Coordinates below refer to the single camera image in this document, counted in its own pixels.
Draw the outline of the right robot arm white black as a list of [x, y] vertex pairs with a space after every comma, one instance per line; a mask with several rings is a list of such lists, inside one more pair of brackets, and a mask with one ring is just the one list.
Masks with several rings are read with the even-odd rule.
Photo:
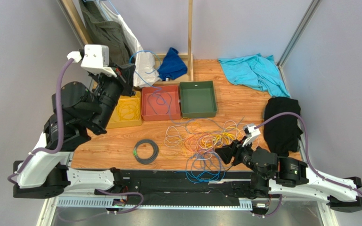
[[261, 147], [234, 140], [231, 144], [215, 149], [225, 164], [245, 165], [253, 172], [244, 192], [250, 198], [290, 195], [317, 200], [332, 210], [352, 213], [362, 210], [362, 186], [359, 177], [334, 178], [310, 169], [307, 163], [279, 157]]

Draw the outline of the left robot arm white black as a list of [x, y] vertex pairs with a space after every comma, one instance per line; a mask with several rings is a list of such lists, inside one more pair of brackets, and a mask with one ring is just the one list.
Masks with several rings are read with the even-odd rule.
[[113, 77], [93, 75], [97, 83], [89, 90], [74, 81], [61, 89], [62, 116], [53, 113], [37, 144], [42, 151], [31, 154], [26, 161], [15, 161], [17, 179], [13, 197], [47, 199], [71, 190], [91, 190], [94, 194], [120, 192], [125, 186], [121, 171], [73, 169], [62, 161], [81, 144], [90, 141], [88, 132], [106, 133], [108, 122], [121, 96], [134, 96], [132, 76], [134, 64], [110, 64]]

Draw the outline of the white garment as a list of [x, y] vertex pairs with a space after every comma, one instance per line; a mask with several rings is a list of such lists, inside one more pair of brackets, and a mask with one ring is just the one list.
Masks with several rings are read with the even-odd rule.
[[159, 74], [155, 68], [156, 55], [151, 51], [144, 50], [141, 43], [134, 35], [124, 18], [119, 14], [111, 1], [108, 1], [110, 7], [105, 2], [99, 4], [100, 10], [108, 21], [117, 22], [125, 37], [125, 43], [130, 50], [128, 60], [136, 65], [133, 76], [135, 87], [150, 87], [159, 80]]

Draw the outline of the yellow plastic bin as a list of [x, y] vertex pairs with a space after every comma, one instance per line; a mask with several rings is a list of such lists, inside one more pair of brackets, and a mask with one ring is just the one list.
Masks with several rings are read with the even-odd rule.
[[121, 96], [107, 125], [107, 129], [142, 125], [141, 92], [132, 97]]

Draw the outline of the black cloth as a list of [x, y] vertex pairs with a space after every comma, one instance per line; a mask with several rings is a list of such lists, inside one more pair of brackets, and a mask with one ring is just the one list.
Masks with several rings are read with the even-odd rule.
[[[272, 97], [265, 107], [264, 119], [267, 120], [283, 112], [292, 112], [299, 115], [301, 107], [295, 99]], [[282, 157], [288, 157], [290, 151], [298, 151], [298, 140], [302, 133], [298, 126], [297, 117], [292, 115], [280, 116], [267, 123], [263, 129], [263, 136], [270, 152]]]

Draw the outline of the red plastic bin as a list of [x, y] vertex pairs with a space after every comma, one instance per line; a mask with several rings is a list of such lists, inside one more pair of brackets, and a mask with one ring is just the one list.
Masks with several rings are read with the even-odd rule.
[[145, 87], [141, 90], [141, 116], [144, 121], [178, 120], [181, 118], [178, 85]]

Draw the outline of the olive green garment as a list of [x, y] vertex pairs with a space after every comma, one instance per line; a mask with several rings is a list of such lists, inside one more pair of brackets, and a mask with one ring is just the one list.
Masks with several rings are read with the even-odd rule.
[[128, 64], [131, 50], [122, 26], [118, 22], [106, 20], [100, 13], [96, 3], [83, 0], [79, 1], [79, 3], [85, 27], [92, 43], [108, 46], [111, 62], [118, 65]]

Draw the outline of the dark blue cloth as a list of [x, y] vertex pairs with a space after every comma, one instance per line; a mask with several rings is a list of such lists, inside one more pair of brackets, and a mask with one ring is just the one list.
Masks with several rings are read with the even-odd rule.
[[163, 81], [175, 80], [188, 72], [188, 68], [179, 56], [178, 50], [169, 48], [159, 69], [159, 78]]

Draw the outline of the green plastic bin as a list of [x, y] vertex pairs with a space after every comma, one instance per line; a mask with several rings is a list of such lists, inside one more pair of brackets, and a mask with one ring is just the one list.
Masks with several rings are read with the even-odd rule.
[[183, 117], [212, 118], [216, 116], [217, 102], [212, 81], [181, 82], [179, 88]]

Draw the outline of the cyan cloth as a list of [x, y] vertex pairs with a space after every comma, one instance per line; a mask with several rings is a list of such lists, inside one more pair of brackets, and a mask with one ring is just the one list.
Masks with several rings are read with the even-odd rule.
[[237, 58], [219, 58], [218, 62], [226, 79], [233, 85], [268, 92], [272, 97], [291, 97], [272, 55], [264, 57], [258, 53]]

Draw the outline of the wooden rack frame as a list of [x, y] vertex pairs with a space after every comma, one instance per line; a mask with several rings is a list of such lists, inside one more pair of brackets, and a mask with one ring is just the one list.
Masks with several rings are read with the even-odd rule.
[[[75, 33], [78, 41], [83, 47], [86, 44], [91, 44], [92, 40], [85, 28], [85, 25], [81, 19], [81, 16], [75, 7], [73, 0], [58, 0], [58, 3], [64, 12], [69, 24], [72, 27], [73, 32]], [[180, 82], [188, 82], [194, 81], [194, 57], [192, 53], [192, 25], [193, 25], [193, 1], [189, 1], [189, 9], [188, 9], [188, 52], [180, 53], [180, 58], [187, 65], [188, 71], [186, 74], [181, 77], [172, 80], [172, 81], [157, 81], [155, 83], [156, 86], [160, 85], [174, 85], [179, 84]]]

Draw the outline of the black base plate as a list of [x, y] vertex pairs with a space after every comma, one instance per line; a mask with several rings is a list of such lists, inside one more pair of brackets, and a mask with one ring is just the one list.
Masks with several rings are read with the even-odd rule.
[[91, 193], [103, 196], [123, 194], [127, 205], [141, 207], [236, 207], [240, 200], [268, 199], [251, 185], [252, 171], [221, 171], [216, 179], [212, 172], [203, 180], [185, 175], [183, 171], [123, 170], [122, 180], [112, 188], [93, 188]]

